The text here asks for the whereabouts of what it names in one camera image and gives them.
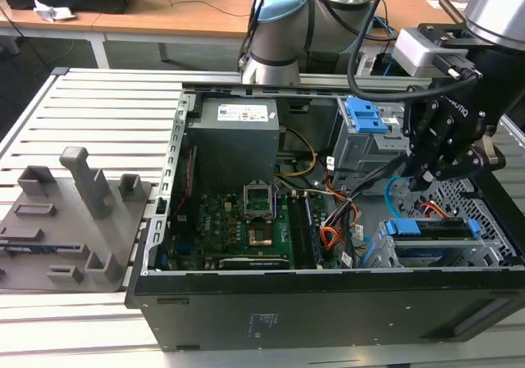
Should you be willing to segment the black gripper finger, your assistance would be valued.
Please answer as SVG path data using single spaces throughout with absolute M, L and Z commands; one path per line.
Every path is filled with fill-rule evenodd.
M 468 146 L 451 148 L 441 154 L 431 173 L 438 180 L 459 179 L 484 170 L 501 170 L 505 166 L 505 156 L 493 144 L 492 137 L 482 136 Z
M 444 96 L 405 103 L 402 132 L 409 148 L 402 176 L 410 178 L 410 191 L 426 190 L 434 180 L 453 126 L 450 102 Z

